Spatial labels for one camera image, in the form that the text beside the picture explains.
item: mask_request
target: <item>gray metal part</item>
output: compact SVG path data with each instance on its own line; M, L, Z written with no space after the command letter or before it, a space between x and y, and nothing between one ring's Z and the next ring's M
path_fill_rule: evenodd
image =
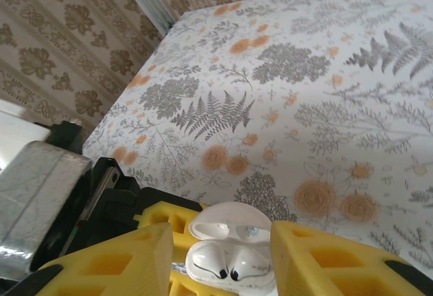
M35 141L0 173L0 278L29 273L33 255L90 169L87 157Z

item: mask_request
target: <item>white earbud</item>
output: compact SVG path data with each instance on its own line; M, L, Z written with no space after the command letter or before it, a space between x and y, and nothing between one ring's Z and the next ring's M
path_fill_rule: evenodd
M196 249L192 254L192 262L196 267L209 271L220 279L228 276L224 251L216 243L209 243Z
M239 281L245 277L264 276L268 274L269 266L270 261L259 252L242 247L230 266L230 277Z

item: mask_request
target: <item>floral bedsheet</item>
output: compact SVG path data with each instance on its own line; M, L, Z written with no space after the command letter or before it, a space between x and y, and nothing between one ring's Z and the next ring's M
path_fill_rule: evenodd
M433 276L433 0L186 13L84 146L141 186L249 203Z

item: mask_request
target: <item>yellow plastic part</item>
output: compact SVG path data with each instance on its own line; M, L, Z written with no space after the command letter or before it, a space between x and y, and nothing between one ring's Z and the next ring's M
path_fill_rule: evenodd
M172 271L168 296L236 296L237 294L209 287L180 272Z
M400 257L291 222L272 223L279 296L422 296L384 261Z
M45 264L64 269L38 296L167 296L173 236L155 224Z
M198 214L199 212L194 210L160 201L143 210L141 215L135 215L134 220L138 221L138 228L161 222L170 223L175 244L173 262L184 264L189 248L192 247L194 243L198 242L188 230L189 223L191 223Z

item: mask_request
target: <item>open earbud case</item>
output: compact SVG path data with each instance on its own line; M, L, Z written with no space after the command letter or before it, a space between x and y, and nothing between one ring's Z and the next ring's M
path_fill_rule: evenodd
M203 210L189 231L201 240L187 254L189 277L239 295L262 296L276 290L269 246L271 221L258 209L244 203L219 203Z

